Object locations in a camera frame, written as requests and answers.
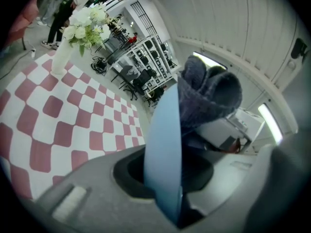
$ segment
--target fluorescent light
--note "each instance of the fluorescent light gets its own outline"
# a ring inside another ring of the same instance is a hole
[[[204,62],[204,64],[207,65],[208,67],[220,66],[223,69],[227,70],[227,68],[225,66],[219,64],[216,61],[211,60],[210,58],[208,58],[208,57],[206,57],[206,56],[204,56],[198,52],[193,52],[193,55],[199,57]]]
[[[266,104],[262,104],[258,107],[259,112],[263,116],[264,120],[266,121],[274,140],[278,144],[282,139],[283,135],[281,133],[280,128],[278,127],[276,120],[274,119],[273,115],[271,114],[269,108]]]

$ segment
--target black pants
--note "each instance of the black pants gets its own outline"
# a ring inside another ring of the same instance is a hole
[[[65,22],[72,15],[73,8],[70,6],[71,3],[72,0],[69,0],[63,7],[60,8],[59,12],[57,13],[50,29],[48,43],[54,42],[56,34],[56,41],[62,41],[63,34],[59,30],[64,26]]]

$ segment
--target black railing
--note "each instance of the black railing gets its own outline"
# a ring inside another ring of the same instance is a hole
[[[145,10],[142,8],[140,2],[134,2],[133,4],[131,4],[132,8],[134,9],[134,11],[136,12],[136,14],[138,15],[139,19],[141,20],[142,24],[144,25],[144,27],[146,28],[147,32],[149,35],[153,35],[153,34],[157,34],[156,29],[154,28],[154,25],[152,24],[152,22],[150,21],[148,15],[146,14]],[[161,44],[161,39],[160,37],[157,35],[156,39],[158,40],[158,42]]]

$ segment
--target white vase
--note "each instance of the white vase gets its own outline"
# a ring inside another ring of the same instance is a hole
[[[65,66],[69,61],[73,51],[75,50],[76,44],[73,47],[69,44],[69,41],[63,39],[61,44],[59,45],[55,56],[52,61],[52,73],[54,74],[64,74]]]

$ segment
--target desk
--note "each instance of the desk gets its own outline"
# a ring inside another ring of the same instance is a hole
[[[0,97],[0,159],[19,196],[37,199],[87,160],[144,144],[135,106],[55,51],[19,73]]]

